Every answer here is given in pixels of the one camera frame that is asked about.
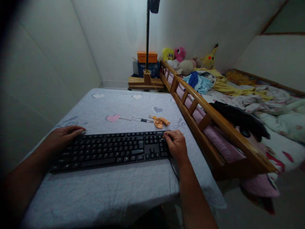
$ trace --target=keyboard cable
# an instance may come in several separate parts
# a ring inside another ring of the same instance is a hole
[[[173,172],[174,172],[175,176],[177,177],[178,182],[180,182],[180,179],[179,179],[179,177],[177,176],[177,174],[176,174],[176,172],[175,172],[175,170],[174,170],[174,167],[173,167],[173,165],[172,165],[171,158],[170,158],[170,157],[168,157],[168,159],[169,159],[169,162],[171,163],[171,166],[172,166]]]

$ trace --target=black keyboard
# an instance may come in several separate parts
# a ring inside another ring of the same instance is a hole
[[[50,173],[166,159],[164,132],[81,135],[60,153]]]

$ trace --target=blue clothing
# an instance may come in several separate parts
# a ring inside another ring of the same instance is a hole
[[[186,78],[184,78],[183,80],[188,84],[190,84],[189,82],[192,75],[193,73],[187,76]],[[209,79],[201,75],[197,74],[197,77],[198,77],[198,83],[196,84],[196,86],[194,86],[194,90],[198,91],[200,94],[207,94],[207,92],[214,86],[214,84]]]
[[[198,83],[198,72],[192,72],[190,80],[188,81],[188,84],[194,88],[196,84]]]

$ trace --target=floor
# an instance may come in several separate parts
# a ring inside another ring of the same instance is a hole
[[[120,87],[104,88],[127,90]],[[229,186],[227,184],[228,181],[218,183],[227,209],[212,209],[220,229],[304,228],[305,172],[300,169],[283,174],[277,180],[281,196],[274,199],[275,215],[269,215],[246,199],[238,188],[238,180],[232,181]],[[183,228],[180,199],[163,204],[162,210],[170,229]]]

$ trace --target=box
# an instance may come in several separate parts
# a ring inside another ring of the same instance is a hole
[[[160,78],[159,76],[159,68],[160,68],[160,63],[148,63],[148,70],[151,73],[151,78],[152,79],[157,79]],[[143,71],[145,70],[145,63],[139,63],[138,62],[138,70],[139,70],[139,77],[143,78]]]
[[[140,63],[146,62],[146,52],[138,52],[138,62],[140,62]],[[158,54],[156,52],[148,52],[148,62],[157,63]]]

